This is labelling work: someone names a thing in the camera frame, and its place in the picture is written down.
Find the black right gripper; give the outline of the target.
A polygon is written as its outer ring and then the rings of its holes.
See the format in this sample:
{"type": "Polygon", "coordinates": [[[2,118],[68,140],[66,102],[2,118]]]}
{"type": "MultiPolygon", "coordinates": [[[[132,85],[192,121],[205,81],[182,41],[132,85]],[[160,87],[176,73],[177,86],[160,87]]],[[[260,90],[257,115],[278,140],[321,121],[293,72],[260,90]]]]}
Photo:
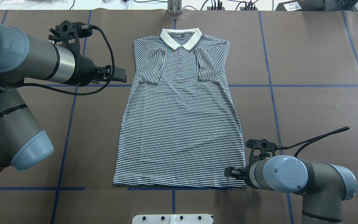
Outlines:
{"type": "Polygon", "coordinates": [[[226,167],[224,175],[226,177],[235,178],[237,180],[244,180],[247,186],[254,187],[254,184],[250,180],[250,167],[245,167],[244,169],[226,167]]]}

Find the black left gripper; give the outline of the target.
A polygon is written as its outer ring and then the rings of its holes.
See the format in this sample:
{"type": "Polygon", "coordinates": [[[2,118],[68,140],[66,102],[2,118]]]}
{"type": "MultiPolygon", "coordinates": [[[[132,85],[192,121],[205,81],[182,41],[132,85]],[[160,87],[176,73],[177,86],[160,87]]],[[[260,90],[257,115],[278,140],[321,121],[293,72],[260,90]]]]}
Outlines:
{"type": "Polygon", "coordinates": [[[74,54],[74,71],[71,75],[73,86],[83,87],[91,83],[97,77],[97,82],[127,82],[126,70],[123,68],[96,66],[94,62],[81,54],[74,54]]]}

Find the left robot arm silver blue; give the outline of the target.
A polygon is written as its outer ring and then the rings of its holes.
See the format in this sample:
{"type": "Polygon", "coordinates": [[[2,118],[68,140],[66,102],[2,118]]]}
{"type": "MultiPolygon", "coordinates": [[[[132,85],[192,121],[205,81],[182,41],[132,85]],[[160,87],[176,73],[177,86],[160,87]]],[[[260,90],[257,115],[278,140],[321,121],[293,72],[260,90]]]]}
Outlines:
{"type": "Polygon", "coordinates": [[[64,91],[38,83],[26,83],[26,78],[83,87],[89,83],[105,84],[127,81],[125,70],[115,67],[111,45],[101,28],[82,22],[63,21],[50,28],[48,41],[25,34],[16,27],[0,24],[0,173],[13,166],[26,170],[50,156],[54,147],[46,131],[17,91],[20,87],[36,86],[67,95],[81,93],[64,91]],[[111,65],[99,67],[80,52],[81,38],[98,30],[111,56],[111,65]]]}

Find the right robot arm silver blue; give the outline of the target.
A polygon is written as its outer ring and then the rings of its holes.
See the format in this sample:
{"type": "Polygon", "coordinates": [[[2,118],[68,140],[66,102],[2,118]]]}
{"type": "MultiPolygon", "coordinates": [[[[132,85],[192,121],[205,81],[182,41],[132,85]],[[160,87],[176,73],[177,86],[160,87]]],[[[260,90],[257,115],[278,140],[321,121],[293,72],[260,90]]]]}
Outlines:
{"type": "Polygon", "coordinates": [[[254,189],[300,195],[303,224],[342,224],[342,202],[357,191],[349,169],[289,155],[256,161],[244,169],[227,167],[224,174],[254,189]]]}

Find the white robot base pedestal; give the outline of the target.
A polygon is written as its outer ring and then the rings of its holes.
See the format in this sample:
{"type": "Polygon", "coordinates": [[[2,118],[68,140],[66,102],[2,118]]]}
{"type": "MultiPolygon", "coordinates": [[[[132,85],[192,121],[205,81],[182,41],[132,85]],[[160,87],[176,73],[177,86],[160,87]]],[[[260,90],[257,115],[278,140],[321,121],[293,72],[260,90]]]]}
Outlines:
{"type": "Polygon", "coordinates": [[[139,214],[132,224],[213,224],[210,214],[139,214]]]}

